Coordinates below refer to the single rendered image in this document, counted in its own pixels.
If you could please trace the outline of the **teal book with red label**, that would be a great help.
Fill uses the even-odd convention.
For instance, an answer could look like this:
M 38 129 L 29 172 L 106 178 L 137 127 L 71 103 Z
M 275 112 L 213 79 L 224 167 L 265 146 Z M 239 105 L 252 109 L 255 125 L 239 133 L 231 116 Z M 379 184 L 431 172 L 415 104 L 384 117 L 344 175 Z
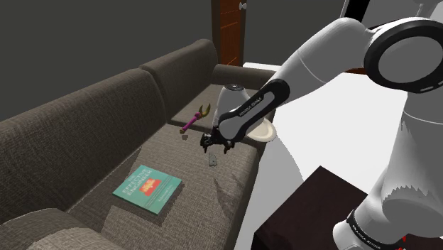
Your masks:
M 113 195 L 137 207 L 159 215 L 182 180 L 159 170 L 140 165 Z

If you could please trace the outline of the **cream plate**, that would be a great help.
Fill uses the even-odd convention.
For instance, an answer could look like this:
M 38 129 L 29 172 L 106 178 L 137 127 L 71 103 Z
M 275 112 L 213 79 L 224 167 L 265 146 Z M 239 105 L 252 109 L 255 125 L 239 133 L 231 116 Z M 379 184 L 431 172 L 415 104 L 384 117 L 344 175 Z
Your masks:
M 259 124 L 248 129 L 246 136 L 254 141 L 268 143 L 277 137 L 277 131 L 267 118 L 263 118 Z

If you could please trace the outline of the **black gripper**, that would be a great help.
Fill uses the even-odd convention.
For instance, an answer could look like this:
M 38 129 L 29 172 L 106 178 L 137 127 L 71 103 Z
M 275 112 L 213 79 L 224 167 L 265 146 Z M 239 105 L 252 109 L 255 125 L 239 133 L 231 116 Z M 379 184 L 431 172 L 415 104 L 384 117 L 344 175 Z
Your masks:
M 203 147 L 204 153 L 207 152 L 209 146 L 214 144 L 223 144 L 224 154 L 226 154 L 228 150 L 235 147 L 235 142 L 224 138 L 217 126 L 214 126 L 209 134 L 202 134 L 202 137 L 200 139 L 200 146 Z

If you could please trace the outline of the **grey-brown fabric sofa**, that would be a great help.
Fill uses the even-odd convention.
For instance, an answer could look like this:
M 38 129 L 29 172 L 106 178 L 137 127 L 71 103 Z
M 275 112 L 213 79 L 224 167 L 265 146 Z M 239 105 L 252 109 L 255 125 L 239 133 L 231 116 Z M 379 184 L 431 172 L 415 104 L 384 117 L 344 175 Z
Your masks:
M 234 250 L 264 143 L 200 146 L 224 85 L 270 70 L 193 44 L 0 122 L 0 250 Z M 217 166 L 208 165 L 208 154 Z M 112 193 L 140 165 L 182 180 L 159 215 Z

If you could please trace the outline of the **brown wooden door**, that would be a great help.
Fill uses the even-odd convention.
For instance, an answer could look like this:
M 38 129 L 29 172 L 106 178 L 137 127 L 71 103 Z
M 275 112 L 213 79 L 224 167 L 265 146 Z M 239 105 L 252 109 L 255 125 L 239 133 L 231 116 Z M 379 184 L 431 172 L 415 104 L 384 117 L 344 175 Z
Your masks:
M 242 67 L 248 0 L 211 0 L 212 41 L 218 63 Z

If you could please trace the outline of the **pink-handled tool with yellow prongs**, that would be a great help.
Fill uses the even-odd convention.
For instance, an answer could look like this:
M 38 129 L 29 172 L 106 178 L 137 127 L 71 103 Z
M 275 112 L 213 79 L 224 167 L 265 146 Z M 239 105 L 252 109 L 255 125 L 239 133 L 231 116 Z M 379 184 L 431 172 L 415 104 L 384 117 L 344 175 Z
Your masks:
M 206 117 L 211 109 L 211 104 L 207 106 L 206 109 L 203 109 L 203 105 L 199 108 L 198 112 L 194 114 L 194 117 L 191 118 L 183 127 L 180 128 L 179 132 L 180 134 L 184 134 L 186 130 L 190 128 L 191 125 L 193 125 L 197 120 L 200 120 L 204 117 Z

